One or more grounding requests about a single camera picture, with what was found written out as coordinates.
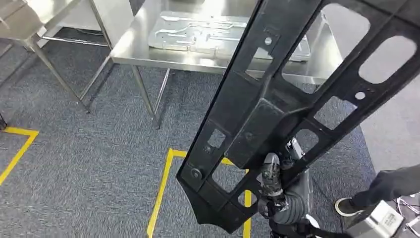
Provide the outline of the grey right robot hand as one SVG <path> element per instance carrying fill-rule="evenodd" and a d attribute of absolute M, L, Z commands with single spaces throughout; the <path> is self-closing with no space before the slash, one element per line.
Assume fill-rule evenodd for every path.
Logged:
<path fill-rule="evenodd" d="M 310 186 L 306 173 L 298 176 L 284 189 L 280 180 L 282 162 L 294 162 L 303 157 L 296 138 L 286 144 L 286 158 L 280 159 L 275 153 L 268 153 L 261 167 L 261 198 L 258 200 L 259 213 L 278 224 L 291 224 L 301 220 L 309 210 Z"/>

